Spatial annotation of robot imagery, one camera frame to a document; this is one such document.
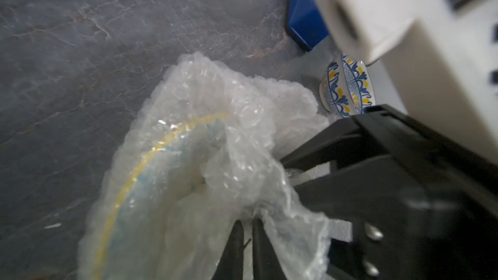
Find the ceramic bowl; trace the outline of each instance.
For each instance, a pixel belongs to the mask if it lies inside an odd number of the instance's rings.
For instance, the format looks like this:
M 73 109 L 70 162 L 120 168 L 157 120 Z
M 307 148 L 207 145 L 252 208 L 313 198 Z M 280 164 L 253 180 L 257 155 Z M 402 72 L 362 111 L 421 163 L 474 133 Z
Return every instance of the ceramic bowl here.
M 374 90 L 366 66 L 341 53 L 330 62 L 320 83 L 320 99 L 333 114 L 345 118 L 363 114 L 375 105 Z

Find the metal screw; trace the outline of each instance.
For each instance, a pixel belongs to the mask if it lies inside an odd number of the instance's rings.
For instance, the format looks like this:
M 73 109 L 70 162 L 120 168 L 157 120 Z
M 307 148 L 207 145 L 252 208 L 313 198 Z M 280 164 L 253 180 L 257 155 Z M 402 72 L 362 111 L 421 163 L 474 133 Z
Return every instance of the metal screw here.
M 378 277 L 381 273 L 378 271 L 377 267 L 363 258 L 363 266 L 365 267 L 365 272 L 370 277 Z
M 380 231 L 379 228 L 370 225 L 369 223 L 365 223 L 365 233 L 366 236 L 374 241 L 380 241 L 384 238 L 384 234 Z

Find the gray marble surface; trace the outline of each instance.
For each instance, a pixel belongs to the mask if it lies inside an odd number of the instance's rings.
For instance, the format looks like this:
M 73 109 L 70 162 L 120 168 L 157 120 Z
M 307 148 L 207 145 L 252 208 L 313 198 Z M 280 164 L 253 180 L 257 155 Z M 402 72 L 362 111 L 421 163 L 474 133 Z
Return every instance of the gray marble surface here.
M 328 59 L 306 68 L 284 34 L 285 5 L 0 0 L 0 278 L 75 277 L 103 174 L 180 54 L 317 89 Z

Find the bubble wrap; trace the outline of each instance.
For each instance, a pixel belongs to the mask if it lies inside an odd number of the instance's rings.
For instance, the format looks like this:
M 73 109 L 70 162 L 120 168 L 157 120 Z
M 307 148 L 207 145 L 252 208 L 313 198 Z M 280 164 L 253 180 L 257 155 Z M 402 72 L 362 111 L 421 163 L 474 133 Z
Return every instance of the bubble wrap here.
M 312 92 L 247 78 L 200 53 L 165 76 L 105 175 L 78 279 L 209 280 L 234 221 L 247 239 L 254 216 L 289 280 L 323 277 L 331 221 L 300 204 L 278 161 L 328 126 Z

